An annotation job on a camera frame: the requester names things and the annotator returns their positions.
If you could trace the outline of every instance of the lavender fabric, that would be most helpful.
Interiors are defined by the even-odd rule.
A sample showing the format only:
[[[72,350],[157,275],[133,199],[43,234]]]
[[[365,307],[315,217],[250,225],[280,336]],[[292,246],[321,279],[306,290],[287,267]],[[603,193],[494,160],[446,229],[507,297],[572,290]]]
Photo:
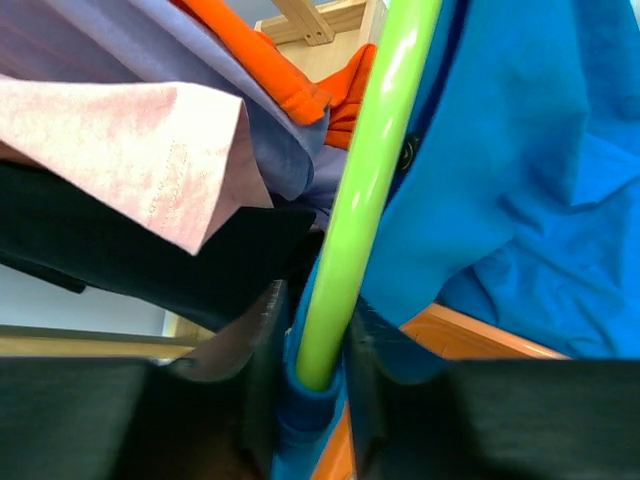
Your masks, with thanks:
[[[6,75],[183,81],[242,97],[269,190],[293,200],[312,185],[312,159],[322,149],[328,112],[307,127],[293,123],[214,35],[168,1],[3,0],[0,25],[0,73]]]
[[[314,223],[323,230],[329,226],[331,208],[346,161],[346,150],[323,146],[318,156],[313,159],[313,182],[299,199],[299,205],[316,213]]]

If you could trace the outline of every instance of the folded clothes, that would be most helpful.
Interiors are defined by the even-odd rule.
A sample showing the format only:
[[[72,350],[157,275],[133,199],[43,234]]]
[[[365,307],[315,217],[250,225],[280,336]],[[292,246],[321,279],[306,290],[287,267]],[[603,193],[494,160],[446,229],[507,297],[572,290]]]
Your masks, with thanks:
[[[168,1],[6,0],[0,25],[0,73],[59,82],[180,81],[225,91],[245,101],[270,191],[293,200],[313,178],[328,108],[308,125],[293,121],[215,34]]]
[[[571,357],[637,357],[629,2],[455,4],[409,126],[422,145],[383,215],[363,297],[398,326],[438,297]]]
[[[268,37],[251,29],[223,1],[173,0],[173,3],[215,32],[296,122],[307,125],[317,121],[329,106],[325,143],[349,147],[373,67],[375,45],[361,46],[343,69],[316,84],[282,56]]]
[[[310,212],[243,207],[193,256],[51,172],[0,162],[0,262],[139,298],[212,331],[273,280],[308,268],[312,221]]]
[[[4,77],[0,101],[0,141],[192,254],[240,206],[272,206],[238,97]]]

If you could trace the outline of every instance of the wooden frame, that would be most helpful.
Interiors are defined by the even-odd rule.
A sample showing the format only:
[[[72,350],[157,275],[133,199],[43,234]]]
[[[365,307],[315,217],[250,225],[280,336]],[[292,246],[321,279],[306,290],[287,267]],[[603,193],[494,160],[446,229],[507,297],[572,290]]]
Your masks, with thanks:
[[[309,8],[308,3],[300,0],[286,3],[299,3],[298,8]],[[365,43],[377,43],[387,14],[383,0],[336,0],[316,8],[317,15],[335,33],[329,43],[310,46],[308,35],[312,31],[300,27],[300,21],[294,17],[279,15],[260,20],[255,25],[257,31],[271,38],[278,51],[314,82],[343,68]]]
[[[311,0],[272,0],[283,15],[292,24],[296,34],[308,45],[330,43],[335,31],[323,15],[311,3]]]

